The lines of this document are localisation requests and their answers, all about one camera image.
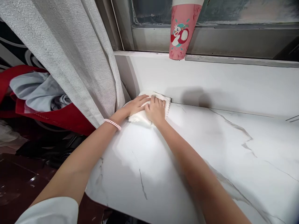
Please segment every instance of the white wall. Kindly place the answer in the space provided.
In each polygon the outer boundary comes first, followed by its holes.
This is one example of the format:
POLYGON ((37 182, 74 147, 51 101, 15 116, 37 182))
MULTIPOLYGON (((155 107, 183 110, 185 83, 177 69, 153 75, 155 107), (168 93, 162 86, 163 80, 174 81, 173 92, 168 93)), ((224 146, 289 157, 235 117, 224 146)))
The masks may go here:
POLYGON ((115 57, 131 97, 153 90, 174 103, 282 119, 299 115, 299 68, 174 61, 148 52, 115 57))

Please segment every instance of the cartoon character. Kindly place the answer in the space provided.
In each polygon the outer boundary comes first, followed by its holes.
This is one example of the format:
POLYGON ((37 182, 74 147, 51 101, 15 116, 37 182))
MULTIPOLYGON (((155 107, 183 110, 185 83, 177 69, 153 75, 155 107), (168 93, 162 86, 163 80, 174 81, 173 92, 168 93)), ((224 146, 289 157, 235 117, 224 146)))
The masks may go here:
POLYGON ((188 27, 188 24, 184 25, 182 23, 174 26, 174 31, 170 36, 170 41, 173 46, 179 47, 187 41, 189 30, 186 27, 188 27))

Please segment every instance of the gray curtain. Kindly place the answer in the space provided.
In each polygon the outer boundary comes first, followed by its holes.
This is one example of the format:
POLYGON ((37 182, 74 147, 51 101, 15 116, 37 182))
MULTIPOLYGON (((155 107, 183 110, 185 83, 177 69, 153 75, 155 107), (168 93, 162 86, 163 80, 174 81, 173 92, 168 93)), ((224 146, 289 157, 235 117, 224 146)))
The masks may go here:
POLYGON ((96 128, 124 105, 94 0, 0 0, 0 17, 96 128))

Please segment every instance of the window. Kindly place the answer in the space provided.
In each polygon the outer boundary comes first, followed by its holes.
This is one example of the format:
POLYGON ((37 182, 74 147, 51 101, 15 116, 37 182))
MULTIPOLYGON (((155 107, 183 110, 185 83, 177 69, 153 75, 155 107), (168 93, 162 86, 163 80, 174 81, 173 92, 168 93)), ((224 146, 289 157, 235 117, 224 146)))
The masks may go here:
MULTIPOLYGON (((112 2, 125 50, 168 52, 172 0, 112 2)), ((205 0, 187 53, 281 59, 298 37, 298 0, 205 0)))

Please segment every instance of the paper cup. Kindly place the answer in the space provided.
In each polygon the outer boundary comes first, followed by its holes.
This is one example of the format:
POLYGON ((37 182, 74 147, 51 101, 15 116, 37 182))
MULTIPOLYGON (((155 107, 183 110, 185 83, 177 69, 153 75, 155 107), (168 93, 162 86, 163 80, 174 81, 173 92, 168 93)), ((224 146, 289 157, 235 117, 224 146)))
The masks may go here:
POLYGON ((203 0, 173 1, 169 45, 170 59, 184 59, 202 4, 203 0))

